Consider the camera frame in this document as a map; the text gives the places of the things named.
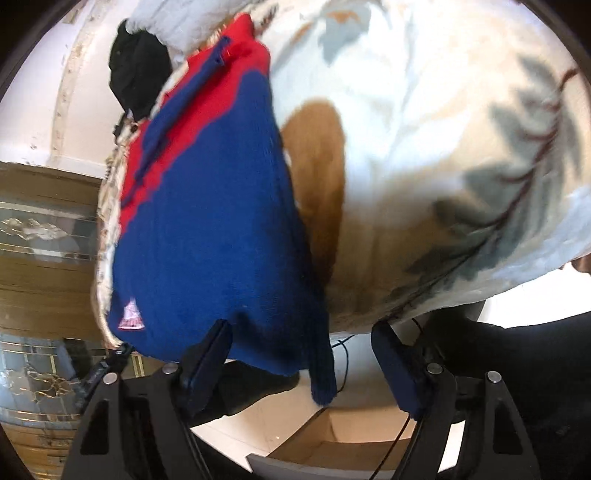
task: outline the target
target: gold trim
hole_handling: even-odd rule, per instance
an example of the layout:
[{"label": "gold trim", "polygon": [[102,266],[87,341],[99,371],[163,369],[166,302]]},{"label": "gold trim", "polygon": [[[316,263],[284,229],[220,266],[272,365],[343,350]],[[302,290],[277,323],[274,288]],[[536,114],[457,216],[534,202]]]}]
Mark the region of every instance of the gold trim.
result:
[{"label": "gold trim", "polygon": [[0,416],[22,421],[50,421],[50,422],[74,422],[80,421],[79,414],[64,413],[33,413],[30,411],[13,410],[11,408],[0,407]]},{"label": "gold trim", "polygon": [[27,223],[21,222],[18,218],[3,220],[0,222],[0,232],[8,236],[17,236],[27,242],[34,239],[47,242],[70,236],[68,232],[52,223],[39,223],[33,218],[29,218]]},{"label": "gold trim", "polygon": [[55,250],[42,250],[39,248],[33,249],[31,247],[19,247],[18,245],[8,245],[2,243],[0,243],[0,250],[27,255],[45,255],[46,257],[67,258],[70,260],[91,260],[90,255],[81,254],[77,252],[58,252]]},{"label": "gold trim", "polygon": [[56,368],[56,359],[53,355],[49,356],[49,361],[51,362],[51,373],[57,375],[57,368]]},{"label": "gold trim", "polygon": [[132,356],[131,357],[131,364],[134,366],[134,375],[135,375],[135,378],[138,378],[139,375],[138,375],[137,357],[135,357],[135,356]]},{"label": "gold trim", "polygon": [[140,376],[145,377],[146,376],[146,373],[144,371],[144,359],[140,355],[138,355],[138,366],[139,366],[139,374],[140,374]]},{"label": "gold trim", "polygon": [[61,474],[58,474],[58,473],[38,472],[36,470],[32,470],[28,466],[27,466],[27,468],[31,472],[31,475],[36,477],[38,480],[46,480],[46,479],[47,480],[54,480],[54,479],[60,480],[60,478],[61,478]]},{"label": "gold trim", "polygon": [[[0,342],[0,350],[8,353],[20,353],[22,355],[57,356],[57,348],[47,345],[27,345],[26,343]],[[103,348],[90,348],[88,349],[88,354],[90,356],[106,356],[107,351]]]},{"label": "gold trim", "polygon": [[77,213],[62,212],[60,210],[51,210],[47,208],[34,207],[31,205],[21,205],[19,203],[0,202],[0,209],[36,213],[38,215],[49,215],[53,217],[70,218],[73,220],[81,220],[83,222],[96,222],[96,218],[92,216],[78,215]]},{"label": "gold trim", "polygon": [[43,398],[60,398],[72,393],[72,384],[56,373],[40,373],[26,360],[22,369],[0,372],[3,385],[13,395],[30,395],[30,401],[38,404]]}]

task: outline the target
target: black cable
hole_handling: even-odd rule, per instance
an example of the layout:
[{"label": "black cable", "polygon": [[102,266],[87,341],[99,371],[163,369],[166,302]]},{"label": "black cable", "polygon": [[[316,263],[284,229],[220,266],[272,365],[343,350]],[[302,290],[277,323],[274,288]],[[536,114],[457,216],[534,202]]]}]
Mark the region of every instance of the black cable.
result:
[{"label": "black cable", "polygon": [[410,422],[410,414],[408,415],[407,420],[404,422],[404,425],[400,429],[400,432],[398,432],[398,435],[396,436],[396,439],[392,442],[392,445],[390,445],[390,448],[386,452],[386,455],[384,455],[384,458],[379,463],[378,467],[374,470],[374,472],[372,473],[372,476],[369,477],[369,480],[374,480],[374,478],[376,478],[376,476],[378,476],[378,473],[380,472],[380,470],[382,469],[382,467],[386,463],[386,460],[388,460],[388,457],[392,453],[392,450],[394,450],[394,447],[396,447],[396,444],[400,440],[400,437],[402,436],[402,434],[406,430],[406,427],[408,426],[408,422]]},{"label": "black cable", "polygon": [[423,330],[423,327],[421,327],[421,324],[417,321],[417,319],[415,317],[413,317],[413,318],[411,318],[411,320],[418,327],[418,331],[421,332],[421,335],[425,335],[425,330]]},{"label": "black cable", "polygon": [[336,391],[338,394],[341,393],[343,391],[343,389],[345,388],[345,385],[347,384],[347,376],[349,375],[349,349],[347,348],[345,343],[348,342],[349,340],[351,340],[353,337],[354,337],[354,335],[349,335],[347,338],[345,338],[343,340],[339,340],[334,345],[331,345],[331,348],[336,348],[338,346],[342,346],[345,349],[345,357],[347,359],[346,363],[345,363],[345,376],[343,377],[343,384]]}]

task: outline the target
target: leaf pattern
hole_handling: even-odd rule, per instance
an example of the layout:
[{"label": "leaf pattern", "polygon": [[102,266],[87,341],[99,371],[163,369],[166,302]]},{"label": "leaf pattern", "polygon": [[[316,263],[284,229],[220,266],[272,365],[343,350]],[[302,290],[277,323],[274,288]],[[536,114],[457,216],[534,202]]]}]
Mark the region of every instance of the leaf pattern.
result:
[{"label": "leaf pattern", "polygon": [[296,49],[300,48],[312,35],[320,21],[325,23],[325,31],[318,39],[326,64],[331,65],[346,46],[355,43],[359,37],[369,31],[372,11],[377,7],[383,13],[387,9],[381,0],[329,0],[319,13],[304,23],[291,41],[273,60],[271,71],[280,70]]},{"label": "leaf pattern", "polygon": [[568,159],[580,177],[580,143],[563,102],[566,85],[579,71],[570,69],[557,80],[544,63],[527,57],[520,60],[531,85],[516,92],[523,113],[501,105],[490,110],[514,159],[465,174],[475,201],[447,198],[434,204],[436,218],[457,242],[434,247],[407,269],[419,275],[418,281],[391,292],[389,300],[396,306],[389,317],[450,290],[459,278],[474,280],[478,272],[509,258],[556,212]]}]

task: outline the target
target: white fabric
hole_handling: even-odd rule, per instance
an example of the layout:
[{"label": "white fabric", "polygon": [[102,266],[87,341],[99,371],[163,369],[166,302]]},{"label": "white fabric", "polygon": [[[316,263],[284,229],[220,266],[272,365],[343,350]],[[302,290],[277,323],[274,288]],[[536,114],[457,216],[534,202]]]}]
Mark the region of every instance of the white fabric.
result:
[{"label": "white fabric", "polygon": [[[131,25],[188,52],[246,3],[142,0]],[[269,0],[255,22],[276,3],[261,41],[279,128],[321,99],[346,138],[332,332],[487,299],[591,251],[589,83],[526,7]],[[169,20],[193,11],[208,20],[191,33]]]},{"label": "white fabric", "polygon": [[187,56],[228,16],[252,0],[141,0],[126,24],[129,33],[147,30]]}]

